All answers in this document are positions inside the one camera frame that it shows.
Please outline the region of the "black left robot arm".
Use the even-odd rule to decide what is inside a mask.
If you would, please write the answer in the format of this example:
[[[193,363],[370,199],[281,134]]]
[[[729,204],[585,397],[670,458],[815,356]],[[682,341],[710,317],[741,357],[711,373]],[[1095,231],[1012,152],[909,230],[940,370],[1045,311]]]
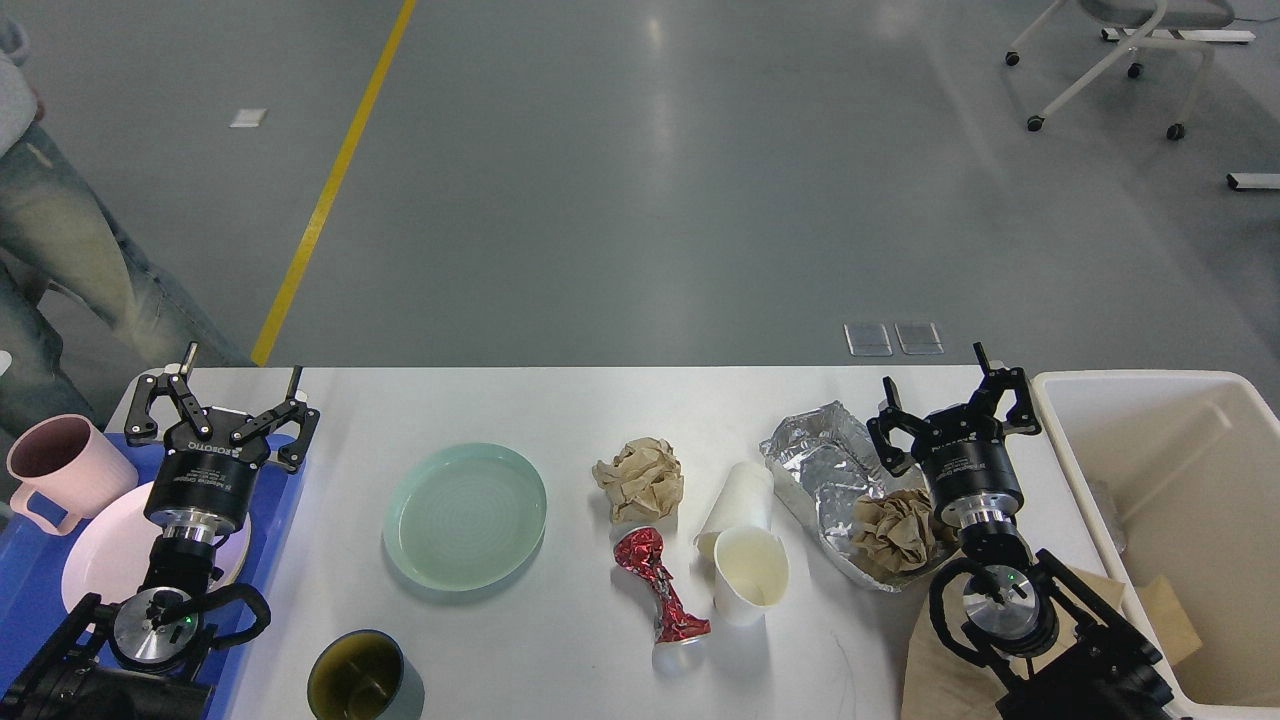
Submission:
[[[302,366],[259,414],[202,405],[189,387],[197,350],[142,375],[125,418],[127,445],[163,447],[142,509],[157,537],[136,592],[86,593],[5,691],[5,719],[201,719],[214,692],[198,680],[206,659],[269,626],[262,592],[228,582],[216,555],[250,538],[262,469],[303,466],[320,411],[300,389]]]

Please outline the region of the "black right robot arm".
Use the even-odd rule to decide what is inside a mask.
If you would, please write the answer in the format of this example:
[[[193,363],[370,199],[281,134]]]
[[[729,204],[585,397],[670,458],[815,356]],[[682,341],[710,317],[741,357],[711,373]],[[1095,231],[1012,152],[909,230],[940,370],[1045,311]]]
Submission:
[[[992,366],[982,345],[974,352],[983,377],[965,404],[914,416],[884,378],[886,401],[867,424],[881,464],[895,477],[919,468],[933,518],[957,534],[960,556],[931,583],[934,633],[998,678],[1004,719],[1165,719],[1172,689],[1155,644],[1023,539],[1006,438],[1042,427],[1024,370]]]

